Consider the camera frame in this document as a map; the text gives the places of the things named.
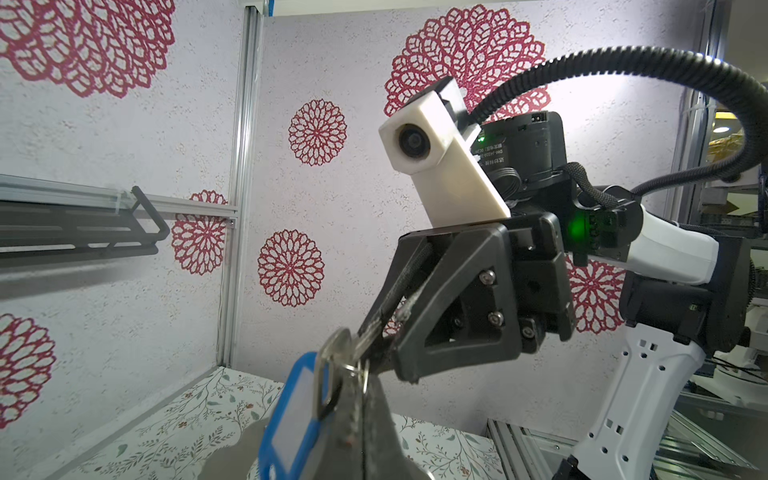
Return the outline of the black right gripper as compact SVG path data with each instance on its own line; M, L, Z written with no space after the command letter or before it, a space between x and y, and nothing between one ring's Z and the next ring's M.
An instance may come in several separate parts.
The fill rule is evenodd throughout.
M575 333L567 255L550 213L412 232L358 331L358 360L399 380L515 360Z

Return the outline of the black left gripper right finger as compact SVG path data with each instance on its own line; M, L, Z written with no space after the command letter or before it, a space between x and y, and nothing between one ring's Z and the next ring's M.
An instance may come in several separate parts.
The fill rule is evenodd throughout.
M431 479L404 453L382 383L374 374L368 376L363 395L362 431L364 479Z

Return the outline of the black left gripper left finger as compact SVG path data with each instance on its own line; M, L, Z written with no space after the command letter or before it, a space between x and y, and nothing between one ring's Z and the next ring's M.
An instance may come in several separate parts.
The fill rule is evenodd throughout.
M312 479L363 479L363 407L359 377L346 370L337 403L321 424Z

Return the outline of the blue key tag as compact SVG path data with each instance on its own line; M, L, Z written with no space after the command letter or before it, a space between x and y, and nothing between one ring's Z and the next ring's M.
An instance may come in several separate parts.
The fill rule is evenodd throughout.
M330 412L330 367L311 351L293 365L258 450L260 479L312 479L324 446Z

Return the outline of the silver keyring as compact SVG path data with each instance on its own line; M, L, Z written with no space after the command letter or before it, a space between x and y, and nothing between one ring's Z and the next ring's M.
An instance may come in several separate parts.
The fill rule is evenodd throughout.
M362 395L367 393L370 367L366 351L376 331L367 329L353 336L348 328L337 329L317 353L313 380L313 417L322 421L335 407L344 383L344 373L358 379Z

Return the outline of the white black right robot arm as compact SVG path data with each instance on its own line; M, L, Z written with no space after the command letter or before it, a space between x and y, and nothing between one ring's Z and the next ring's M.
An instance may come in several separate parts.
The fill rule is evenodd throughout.
M680 228L619 187L588 190L554 112L460 133L447 113L403 110L379 134L431 228L399 239L366 324L403 328L369 350L403 381L533 353L577 327L570 275L601 260L624 270L619 368L560 479L646 479L684 384L745 327L746 243Z

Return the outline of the dark grey wall shelf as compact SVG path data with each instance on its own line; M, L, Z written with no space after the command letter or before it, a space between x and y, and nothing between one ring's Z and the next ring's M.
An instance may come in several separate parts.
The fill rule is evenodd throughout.
M169 234L137 186L113 207L3 200L1 268L155 255Z

